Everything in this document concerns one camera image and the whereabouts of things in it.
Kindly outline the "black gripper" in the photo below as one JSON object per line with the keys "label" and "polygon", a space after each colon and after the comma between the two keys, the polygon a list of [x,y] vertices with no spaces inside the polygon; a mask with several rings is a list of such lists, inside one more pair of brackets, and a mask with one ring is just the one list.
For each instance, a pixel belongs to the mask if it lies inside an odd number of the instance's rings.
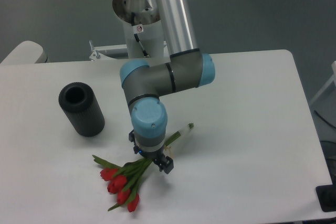
{"label": "black gripper", "polygon": [[158,166],[160,172],[169,174],[174,168],[173,160],[163,154],[165,133],[156,138],[144,138],[132,130],[129,133],[129,141],[133,143],[133,151],[142,157],[151,159]]}

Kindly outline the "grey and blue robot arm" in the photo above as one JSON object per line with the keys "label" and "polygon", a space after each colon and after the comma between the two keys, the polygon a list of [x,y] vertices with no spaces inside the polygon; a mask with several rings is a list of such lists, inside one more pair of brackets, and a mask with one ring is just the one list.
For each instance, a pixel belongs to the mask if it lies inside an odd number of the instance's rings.
{"label": "grey and blue robot arm", "polygon": [[167,112],[160,97],[211,83],[214,63],[196,43],[187,0],[113,0],[112,6],[130,29],[130,61],[120,69],[133,125],[129,140],[135,153],[169,173],[174,164],[163,153]]}

